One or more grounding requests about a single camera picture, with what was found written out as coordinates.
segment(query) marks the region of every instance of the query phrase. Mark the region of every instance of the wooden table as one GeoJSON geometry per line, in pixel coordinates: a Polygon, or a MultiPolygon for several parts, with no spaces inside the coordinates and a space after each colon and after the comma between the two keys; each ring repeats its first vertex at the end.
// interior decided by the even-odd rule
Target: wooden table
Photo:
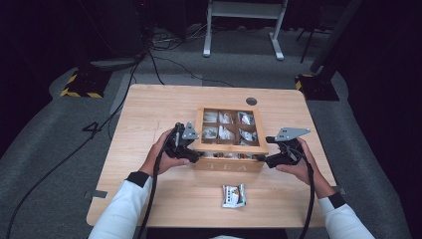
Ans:
{"type": "MultiPolygon", "coordinates": [[[[192,121],[201,104],[245,106],[255,98],[266,135],[282,126],[309,128],[302,136],[316,163],[331,185],[334,178],[327,163],[307,104],[301,92],[247,88],[213,88],[133,85],[124,104],[98,191],[106,198],[93,198],[87,221],[95,225],[130,172],[136,171],[159,136],[177,122],[192,121]]],[[[279,152],[269,144],[270,154],[279,152]]],[[[260,173],[194,170],[191,165],[171,168],[158,176],[148,227],[303,227],[310,188],[294,176],[270,169],[260,173]],[[222,185],[245,184],[247,204],[237,209],[222,207],[222,185]]],[[[311,227],[324,226],[315,205],[311,227]]]]}

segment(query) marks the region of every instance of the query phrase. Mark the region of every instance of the black wristband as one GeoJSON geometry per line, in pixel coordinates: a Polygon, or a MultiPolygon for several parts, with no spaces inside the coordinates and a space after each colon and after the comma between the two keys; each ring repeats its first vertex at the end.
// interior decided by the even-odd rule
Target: black wristband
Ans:
{"type": "Polygon", "coordinates": [[[336,192],[335,194],[329,196],[328,199],[331,202],[334,209],[345,204],[344,198],[342,198],[339,192],[336,192]]]}
{"type": "Polygon", "coordinates": [[[145,185],[146,180],[148,180],[149,175],[142,171],[131,172],[129,177],[126,179],[127,181],[133,182],[134,184],[143,187],[145,185]]]}

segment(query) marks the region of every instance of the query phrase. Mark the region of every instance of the wooden tea box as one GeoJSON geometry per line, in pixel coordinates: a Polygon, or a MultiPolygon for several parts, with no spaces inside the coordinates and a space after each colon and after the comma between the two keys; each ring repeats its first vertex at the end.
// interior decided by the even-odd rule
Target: wooden tea box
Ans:
{"type": "Polygon", "coordinates": [[[197,170],[259,172],[264,162],[256,155],[268,154],[258,108],[201,105],[195,130],[199,139],[192,148],[202,156],[197,170]]]}

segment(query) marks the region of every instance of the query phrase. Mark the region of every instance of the white long-sleeve shirt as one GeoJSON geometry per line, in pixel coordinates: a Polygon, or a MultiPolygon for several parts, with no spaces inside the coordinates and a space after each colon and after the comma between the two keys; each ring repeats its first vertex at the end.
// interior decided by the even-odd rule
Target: white long-sleeve shirt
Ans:
{"type": "MultiPolygon", "coordinates": [[[[133,238],[136,223],[151,185],[152,178],[148,174],[131,173],[96,223],[90,239],[133,238]]],[[[339,193],[319,199],[318,203],[329,238],[374,238],[354,211],[345,204],[339,193]]]]}

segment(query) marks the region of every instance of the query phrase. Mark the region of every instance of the person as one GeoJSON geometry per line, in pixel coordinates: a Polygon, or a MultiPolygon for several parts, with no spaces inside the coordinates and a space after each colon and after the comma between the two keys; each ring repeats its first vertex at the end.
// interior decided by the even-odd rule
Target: person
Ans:
{"type": "MultiPolygon", "coordinates": [[[[142,206],[148,197],[152,184],[155,160],[170,133],[171,129],[161,135],[151,147],[140,169],[132,172],[121,184],[117,194],[103,212],[89,238],[133,238],[142,206]]],[[[314,169],[316,197],[325,219],[329,238],[373,238],[354,211],[344,202],[341,195],[336,193],[322,176],[307,143],[301,138],[298,138],[298,141],[314,169]]],[[[171,167],[189,163],[187,158],[171,158],[164,152],[159,164],[158,174],[164,173],[171,167]]],[[[297,165],[278,165],[276,170],[293,174],[306,184],[310,183],[304,160],[300,160],[297,165]]]]}

